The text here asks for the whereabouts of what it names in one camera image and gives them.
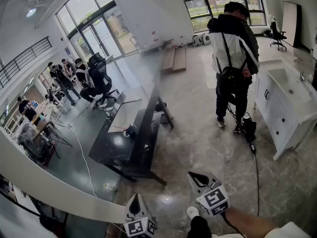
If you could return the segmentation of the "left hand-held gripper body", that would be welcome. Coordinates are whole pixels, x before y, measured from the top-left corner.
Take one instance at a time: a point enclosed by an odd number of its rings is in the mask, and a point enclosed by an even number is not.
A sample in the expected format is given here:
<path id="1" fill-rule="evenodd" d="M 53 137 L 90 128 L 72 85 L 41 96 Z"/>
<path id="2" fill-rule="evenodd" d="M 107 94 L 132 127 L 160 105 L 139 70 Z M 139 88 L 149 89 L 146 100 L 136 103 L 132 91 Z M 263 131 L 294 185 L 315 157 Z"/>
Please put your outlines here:
<path id="1" fill-rule="evenodd" d="M 133 215 L 126 213 L 124 228 L 129 238 L 153 238 L 156 231 L 156 222 L 150 211 Z"/>

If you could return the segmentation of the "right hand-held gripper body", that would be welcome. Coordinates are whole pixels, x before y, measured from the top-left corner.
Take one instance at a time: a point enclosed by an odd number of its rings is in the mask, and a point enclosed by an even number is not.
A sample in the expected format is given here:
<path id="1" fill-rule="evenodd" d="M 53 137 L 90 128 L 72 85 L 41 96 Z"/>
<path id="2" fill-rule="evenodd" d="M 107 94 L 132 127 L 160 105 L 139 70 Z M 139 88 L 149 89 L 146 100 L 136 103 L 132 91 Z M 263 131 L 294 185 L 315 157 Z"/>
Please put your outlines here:
<path id="1" fill-rule="evenodd" d="M 230 208 L 229 197 L 223 185 L 204 192 L 196 202 L 210 216 L 216 216 Z"/>

